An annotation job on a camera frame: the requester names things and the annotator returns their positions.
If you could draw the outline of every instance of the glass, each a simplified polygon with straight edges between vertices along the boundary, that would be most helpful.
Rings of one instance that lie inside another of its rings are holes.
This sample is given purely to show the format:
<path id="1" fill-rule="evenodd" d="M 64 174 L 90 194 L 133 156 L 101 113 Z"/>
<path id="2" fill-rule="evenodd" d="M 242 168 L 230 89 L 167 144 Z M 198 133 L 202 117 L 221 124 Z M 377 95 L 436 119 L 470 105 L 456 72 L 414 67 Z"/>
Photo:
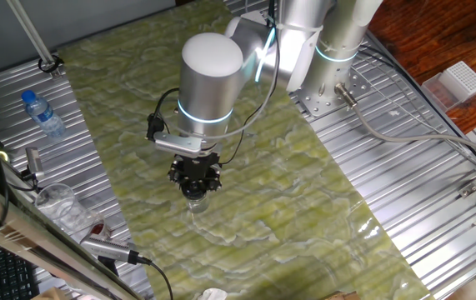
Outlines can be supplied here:
<path id="1" fill-rule="evenodd" d="M 98 214 L 80 204 L 67 185 L 53 183 L 36 197 L 35 206 L 66 233 L 87 228 L 98 220 Z"/>
<path id="2" fill-rule="evenodd" d="M 208 193 L 206 193 L 204 197 L 200 198 L 199 200 L 186 199 L 186 203 L 188 204 L 188 208 L 192 213 L 202 213 L 208 209 L 208 205 L 210 204 L 208 200 Z"/>

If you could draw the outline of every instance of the plastic bottle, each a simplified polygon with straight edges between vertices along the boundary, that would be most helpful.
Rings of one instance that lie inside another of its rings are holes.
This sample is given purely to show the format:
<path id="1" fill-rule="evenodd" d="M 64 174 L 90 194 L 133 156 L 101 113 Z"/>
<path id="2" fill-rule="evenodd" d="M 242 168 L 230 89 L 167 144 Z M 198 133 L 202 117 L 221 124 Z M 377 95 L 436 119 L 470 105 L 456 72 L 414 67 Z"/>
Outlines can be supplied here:
<path id="1" fill-rule="evenodd" d="M 25 111 L 39 127 L 51 138 L 60 137 L 65 132 L 62 119 L 54 112 L 47 100 L 30 90 L 25 91 L 21 98 L 25 102 Z"/>

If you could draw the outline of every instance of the metal bracket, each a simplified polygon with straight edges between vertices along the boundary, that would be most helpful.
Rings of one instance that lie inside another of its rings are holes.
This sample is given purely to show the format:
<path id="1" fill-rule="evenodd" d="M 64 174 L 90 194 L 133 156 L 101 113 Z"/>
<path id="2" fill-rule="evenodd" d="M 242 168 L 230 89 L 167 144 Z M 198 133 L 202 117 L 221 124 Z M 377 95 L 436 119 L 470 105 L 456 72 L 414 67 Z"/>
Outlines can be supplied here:
<path id="1" fill-rule="evenodd" d="M 348 92 L 354 97 L 359 98 L 364 94 L 368 93 L 373 88 L 369 86 L 369 83 L 365 78 L 359 76 L 354 71 L 349 72 L 348 81 L 345 84 Z M 314 91 L 309 92 L 304 89 L 299 89 L 295 92 L 298 97 L 298 100 L 306 107 L 306 109 L 314 117 L 323 116 L 325 113 L 330 113 L 331 111 L 345 105 L 345 101 L 340 97 L 327 97 L 327 95 L 332 95 L 330 92 Z"/>
<path id="2" fill-rule="evenodd" d="M 468 184 L 465 187 L 462 187 L 458 191 L 458 193 L 460 194 L 460 196 L 462 196 L 462 198 L 467 198 L 469 195 L 471 195 L 472 193 L 475 193 L 475 192 L 476 192 L 476 183 L 475 182 L 471 182 L 470 184 Z"/>
<path id="3" fill-rule="evenodd" d="M 179 137 L 164 132 L 154 133 L 156 149 L 175 153 L 187 158 L 195 158 L 201 152 L 202 139 L 195 137 Z"/>
<path id="4" fill-rule="evenodd" d="M 41 165 L 38 149 L 36 147 L 27 147 L 25 151 L 27 152 L 28 171 L 30 175 L 33 175 L 37 180 L 43 180 L 45 178 L 45 172 Z"/>

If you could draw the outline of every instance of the metal rod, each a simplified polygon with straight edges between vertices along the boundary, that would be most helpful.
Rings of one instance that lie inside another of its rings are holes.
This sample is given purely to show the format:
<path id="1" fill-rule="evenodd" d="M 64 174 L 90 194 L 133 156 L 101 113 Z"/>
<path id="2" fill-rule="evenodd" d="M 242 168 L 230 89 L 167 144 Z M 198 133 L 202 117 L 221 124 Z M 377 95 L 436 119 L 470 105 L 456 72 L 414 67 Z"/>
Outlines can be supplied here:
<path id="1" fill-rule="evenodd" d="M 41 59 L 47 65 L 54 64 L 53 56 L 48 51 L 47 46 L 45 46 L 45 43 L 43 42 L 41 37 L 39 37 L 38 31 L 32 24 L 32 21 L 30 21 L 30 18 L 28 17 L 27 12 L 24 10 L 23 5 L 21 5 L 19 0 L 6 0 L 6 1 L 8 2 L 8 5 L 10 6 L 13 13 L 15 14 L 15 17 L 18 18 L 24 31 L 27 33 L 28 38 L 30 38 L 30 41 L 32 42 L 36 50 L 38 51 Z"/>
<path id="2" fill-rule="evenodd" d="M 0 195 L 0 214 L 3 201 Z M 101 299 L 141 299 L 91 254 L 54 227 L 50 220 L 39 217 L 40 213 L 31 203 L 18 198 L 18 204 L 9 205 L 8 209 L 6 226 L 0 228 L 1 247 Z M 52 234 L 51 230 L 58 231 L 58 236 Z"/>

